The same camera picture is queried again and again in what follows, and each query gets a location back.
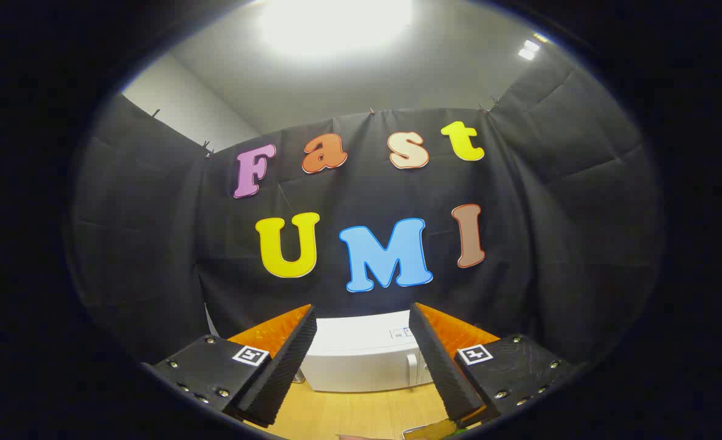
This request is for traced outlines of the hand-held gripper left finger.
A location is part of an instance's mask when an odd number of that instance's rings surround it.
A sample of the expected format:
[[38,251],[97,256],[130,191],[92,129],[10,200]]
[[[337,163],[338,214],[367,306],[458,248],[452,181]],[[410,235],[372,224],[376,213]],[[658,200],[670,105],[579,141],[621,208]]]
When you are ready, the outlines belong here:
[[205,334],[143,367],[198,406],[266,428],[274,424],[317,329],[314,306],[305,304],[230,338]]

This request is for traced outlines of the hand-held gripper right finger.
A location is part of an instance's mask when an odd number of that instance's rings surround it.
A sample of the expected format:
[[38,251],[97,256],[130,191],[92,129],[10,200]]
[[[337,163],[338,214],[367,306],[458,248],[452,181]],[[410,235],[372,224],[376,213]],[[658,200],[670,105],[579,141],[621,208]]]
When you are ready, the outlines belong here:
[[528,336],[498,337],[425,304],[412,304],[408,324],[448,418],[461,428],[519,413],[581,368]]

